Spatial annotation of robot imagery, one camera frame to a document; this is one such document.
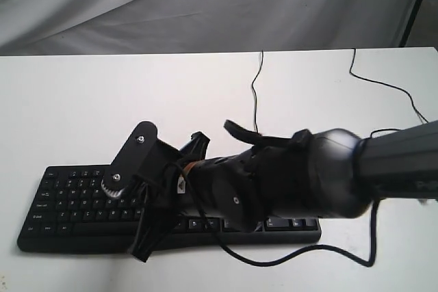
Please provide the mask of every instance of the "white backdrop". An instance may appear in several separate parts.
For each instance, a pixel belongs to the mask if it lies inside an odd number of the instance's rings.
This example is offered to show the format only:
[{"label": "white backdrop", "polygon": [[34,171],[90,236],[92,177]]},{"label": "white backdrop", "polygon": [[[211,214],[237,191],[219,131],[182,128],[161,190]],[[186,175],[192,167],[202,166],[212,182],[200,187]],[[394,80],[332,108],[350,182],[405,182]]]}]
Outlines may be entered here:
[{"label": "white backdrop", "polygon": [[0,0],[0,53],[396,47],[413,0]]}]

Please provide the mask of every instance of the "spacebar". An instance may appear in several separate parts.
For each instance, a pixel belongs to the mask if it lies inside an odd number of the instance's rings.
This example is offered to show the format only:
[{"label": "spacebar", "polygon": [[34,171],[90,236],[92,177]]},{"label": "spacebar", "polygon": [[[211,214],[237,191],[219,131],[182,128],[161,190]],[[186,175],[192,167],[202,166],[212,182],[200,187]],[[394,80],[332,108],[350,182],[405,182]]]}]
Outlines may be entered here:
[{"label": "spacebar", "polygon": [[73,228],[76,236],[120,236],[135,235],[138,222],[78,223]]}]

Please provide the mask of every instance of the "robotic arm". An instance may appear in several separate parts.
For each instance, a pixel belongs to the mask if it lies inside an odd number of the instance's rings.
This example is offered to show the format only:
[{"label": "robotic arm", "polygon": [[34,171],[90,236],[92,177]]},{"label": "robotic arm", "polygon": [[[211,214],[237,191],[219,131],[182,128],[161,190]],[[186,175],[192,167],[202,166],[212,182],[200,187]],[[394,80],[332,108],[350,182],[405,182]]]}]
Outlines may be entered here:
[{"label": "robotic arm", "polygon": [[141,122],[113,160],[104,192],[144,200],[130,250],[140,260],[178,215],[199,215],[199,205],[206,215],[250,233],[272,215],[354,218],[374,200],[438,198],[438,121],[367,139],[343,129],[302,130],[287,139],[231,121],[224,127],[251,147],[205,159],[209,139],[201,132],[177,150],[157,138],[153,123]]}]

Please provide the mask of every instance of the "black keyboard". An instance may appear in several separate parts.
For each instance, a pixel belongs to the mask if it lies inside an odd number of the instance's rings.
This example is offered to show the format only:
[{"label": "black keyboard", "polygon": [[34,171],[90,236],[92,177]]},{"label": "black keyboard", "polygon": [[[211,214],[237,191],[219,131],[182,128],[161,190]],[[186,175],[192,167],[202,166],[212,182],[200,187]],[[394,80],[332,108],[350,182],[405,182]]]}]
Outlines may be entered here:
[{"label": "black keyboard", "polygon": [[[48,167],[18,237],[25,252],[121,253],[131,245],[140,210],[135,198],[110,200],[101,190],[108,165]],[[259,231],[233,230],[228,221],[209,218],[211,229],[231,245],[314,243],[321,237],[316,219],[270,218]],[[216,245],[199,218],[182,217],[157,250]]]}]

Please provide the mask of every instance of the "white tabletop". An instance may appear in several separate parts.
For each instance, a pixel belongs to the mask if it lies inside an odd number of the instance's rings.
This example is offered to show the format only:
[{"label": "white tabletop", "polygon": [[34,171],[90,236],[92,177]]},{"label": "white tabletop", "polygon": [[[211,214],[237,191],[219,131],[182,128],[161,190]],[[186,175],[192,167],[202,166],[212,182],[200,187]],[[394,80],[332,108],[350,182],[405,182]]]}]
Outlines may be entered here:
[{"label": "white tabletop", "polygon": [[[365,137],[373,129],[419,124],[405,95],[349,76],[351,59],[351,50],[266,53],[256,82],[260,131],[291,136],[341,127]],[[18,250],[44,169],[110,163],[139,121],[154,122],[175,147],[203,131],[211,138],[208,157],[248,148],[222,125],[229,118],[252,127],[249,86],[258,65],[258,53],[0,57],[0,292],[436,291],[436,202],[382,203],[371,269],[325,251],[265,269],[217,247],[156,252],[147,264],[128,256]],[[438,119],[434,49],[359,50],[354,71],[408,89],[419,110]],[[323,220],[320,243],[367,258],[368,221],[368,214]],[[266,261],[294,248],[235,249]]]}]

